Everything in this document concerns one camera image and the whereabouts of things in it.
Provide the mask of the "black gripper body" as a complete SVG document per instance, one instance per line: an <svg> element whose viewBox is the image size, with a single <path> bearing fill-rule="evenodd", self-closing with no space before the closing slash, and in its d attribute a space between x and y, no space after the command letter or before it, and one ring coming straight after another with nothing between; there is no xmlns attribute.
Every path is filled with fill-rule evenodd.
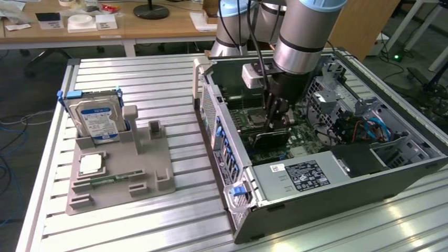
<svg viewBox="0 0 448 252"><path fill-rule="evenodd" d="M274 73L269 83L269 93L287 102L297 102L302 97L310 77L310 73L299 75L286 72Z"/></svg>

